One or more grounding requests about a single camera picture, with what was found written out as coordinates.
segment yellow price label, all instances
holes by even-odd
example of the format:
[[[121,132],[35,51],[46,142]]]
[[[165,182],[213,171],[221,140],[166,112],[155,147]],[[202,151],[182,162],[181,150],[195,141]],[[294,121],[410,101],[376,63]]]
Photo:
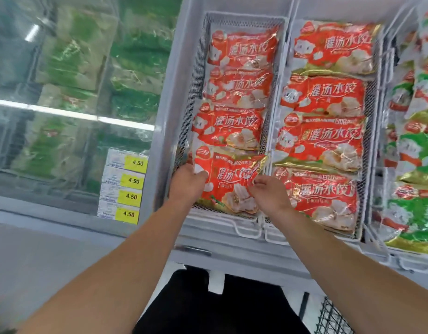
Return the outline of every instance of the yellow price label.
[[[130,224],[138,224],[138,216],[138,211],[128,210],[127,208],[123,207],[118,207],[117,212],[115,212],[115,220]]]
[[[121,175],[120,185],[125,187],[130,187],[131,189],[142,190],[144,184],[144,177],[134,176],[132,174]]]
[[[141,196],[141,193],[120,190],[117,202],[124,205],[139,207],[139,205],[141,204]]]
[[[124,158],[124,168],[130,171],[146,173],[148,168],[148,159],[147,157],[134,157],[126,155]]]

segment black mesh basket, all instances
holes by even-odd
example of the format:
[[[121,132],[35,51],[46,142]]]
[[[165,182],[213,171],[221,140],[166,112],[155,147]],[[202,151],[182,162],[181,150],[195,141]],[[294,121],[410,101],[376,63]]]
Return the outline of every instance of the black mesh basket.
[[[354,334],[341,313],[333,306],[333,303],[324,298],[319,322],[315,334]]]

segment person's left hand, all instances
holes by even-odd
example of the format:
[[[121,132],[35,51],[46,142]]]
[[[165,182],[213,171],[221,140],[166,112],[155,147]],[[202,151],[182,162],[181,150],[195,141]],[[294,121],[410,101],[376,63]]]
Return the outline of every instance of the person's left hand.
[[[169,200],[183,201],[192,206],[200,198],[206,179],[208,179],[206,171],[194,174],[194,166],[184,164],[172,177]]]

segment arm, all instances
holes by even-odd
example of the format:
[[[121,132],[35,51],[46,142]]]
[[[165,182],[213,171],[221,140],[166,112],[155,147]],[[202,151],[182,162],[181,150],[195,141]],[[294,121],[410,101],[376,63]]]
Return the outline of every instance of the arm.
[[[426,289],[295,211],[278,179],[259,176],[250,193],[356,333],[428,333]]]
[[[86,269],[22,326],[21,334],[130,333],[161,276],[206,172],[174,175],[169,200],[119,247]]]

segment forearm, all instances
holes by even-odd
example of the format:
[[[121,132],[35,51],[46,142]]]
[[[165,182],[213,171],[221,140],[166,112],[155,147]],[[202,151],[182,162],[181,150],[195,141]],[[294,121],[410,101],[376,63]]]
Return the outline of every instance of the forearm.
[[[312,278],[357,333],[428,333],[427,290],[294,210],[273,218]]]
[[[189,212],[166,202],[119,247],[26,321],[22,334],[129,333],[147,305]]]

